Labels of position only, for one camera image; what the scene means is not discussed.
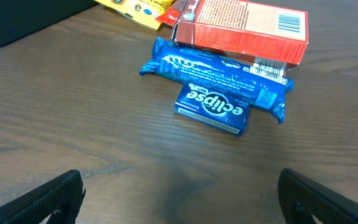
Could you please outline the red dried fruit bag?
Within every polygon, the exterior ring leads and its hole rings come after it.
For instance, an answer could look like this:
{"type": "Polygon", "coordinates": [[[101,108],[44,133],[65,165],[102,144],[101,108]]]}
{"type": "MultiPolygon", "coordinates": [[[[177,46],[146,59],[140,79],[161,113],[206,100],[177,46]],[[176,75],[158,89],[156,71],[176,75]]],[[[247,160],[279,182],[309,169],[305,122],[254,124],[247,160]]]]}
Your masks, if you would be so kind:
{"type": "Polygon", "coordinates": [[[187,2],[188,0],[176,0],[162,15],[156,17],[155,20],[173,27],[187,2]]]}

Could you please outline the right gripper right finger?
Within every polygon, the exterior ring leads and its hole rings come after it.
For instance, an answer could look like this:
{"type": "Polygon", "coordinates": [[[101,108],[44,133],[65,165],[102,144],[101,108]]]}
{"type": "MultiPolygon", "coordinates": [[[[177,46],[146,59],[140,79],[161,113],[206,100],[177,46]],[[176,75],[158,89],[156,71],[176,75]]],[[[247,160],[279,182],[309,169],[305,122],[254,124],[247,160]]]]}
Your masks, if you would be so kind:
{"type": "Polygon", "coordinates": [[[287,224],[358,223],[358,203],[294,171],[284,168],[278,200],[287,224]]]}

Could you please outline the yellow snack bag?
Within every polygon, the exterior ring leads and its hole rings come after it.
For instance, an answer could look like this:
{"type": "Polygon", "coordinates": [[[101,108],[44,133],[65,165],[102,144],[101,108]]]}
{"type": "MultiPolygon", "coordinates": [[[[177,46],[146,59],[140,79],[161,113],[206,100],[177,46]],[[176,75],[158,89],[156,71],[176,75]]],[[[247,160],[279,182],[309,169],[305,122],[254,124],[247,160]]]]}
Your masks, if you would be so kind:
{"type": "Polygon", "coordinates": [[[114,9],[125,18],[152,30],[158,30],[161,23],[156,20],[174,0],[95,0],[114,9]]]}

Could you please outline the brown white small carton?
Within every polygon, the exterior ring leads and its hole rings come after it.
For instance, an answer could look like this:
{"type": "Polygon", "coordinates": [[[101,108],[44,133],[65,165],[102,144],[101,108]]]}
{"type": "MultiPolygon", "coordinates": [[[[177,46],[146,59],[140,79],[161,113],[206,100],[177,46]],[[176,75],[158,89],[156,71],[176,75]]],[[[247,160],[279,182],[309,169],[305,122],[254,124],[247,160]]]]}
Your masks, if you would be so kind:
{"type": "Polygon", "coordinates": [[[255,57],[251,55],[239,54],[234,52],[221,51],[221,50],[213,50],[213,52],[217,54],[221,54],[225,57],[229,57],[230,59],[245,63],[247,65],[260,68],[270,73],[280,75],[281,77],[285,76],[288,68],[287,63],[279,62],[276,60],[270,60],[266,58],[255,57]]]}

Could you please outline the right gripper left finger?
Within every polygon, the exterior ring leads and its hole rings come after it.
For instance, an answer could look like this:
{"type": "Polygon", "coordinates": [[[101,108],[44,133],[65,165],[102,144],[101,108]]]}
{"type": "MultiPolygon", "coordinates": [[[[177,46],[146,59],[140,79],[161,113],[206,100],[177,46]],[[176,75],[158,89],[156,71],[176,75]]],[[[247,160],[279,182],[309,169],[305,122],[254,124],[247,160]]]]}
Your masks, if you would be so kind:
{"type": "Polygon", "coordinates": [[[46,182],[0,207],[0,224],[74,223],[86,190],[78,170],[46,182]]]}

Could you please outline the black gift box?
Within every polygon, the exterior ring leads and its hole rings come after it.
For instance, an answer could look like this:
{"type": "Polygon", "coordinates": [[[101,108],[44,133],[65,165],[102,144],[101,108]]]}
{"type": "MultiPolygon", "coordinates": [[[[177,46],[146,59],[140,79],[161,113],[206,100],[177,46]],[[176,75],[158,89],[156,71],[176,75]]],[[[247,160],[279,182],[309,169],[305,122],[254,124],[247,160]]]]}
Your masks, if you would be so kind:
{"type": "Polygon", "coordinates": [[[0,47],[97,5],[94,0],[0,0],[0,47]]]}

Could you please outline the orange red cardboard box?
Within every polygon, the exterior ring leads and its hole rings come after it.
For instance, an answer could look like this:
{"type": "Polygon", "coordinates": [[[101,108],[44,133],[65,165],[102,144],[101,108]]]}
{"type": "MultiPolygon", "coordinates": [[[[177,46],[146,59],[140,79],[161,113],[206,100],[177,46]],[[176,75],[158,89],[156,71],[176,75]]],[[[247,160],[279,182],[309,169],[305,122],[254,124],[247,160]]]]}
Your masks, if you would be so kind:
{"type": "Polygon", "coordinates": [[[309,43],[308,13],[252,1],[188,1],[171,39],[243,60],[258,57],[297,66],[309,43]]]}

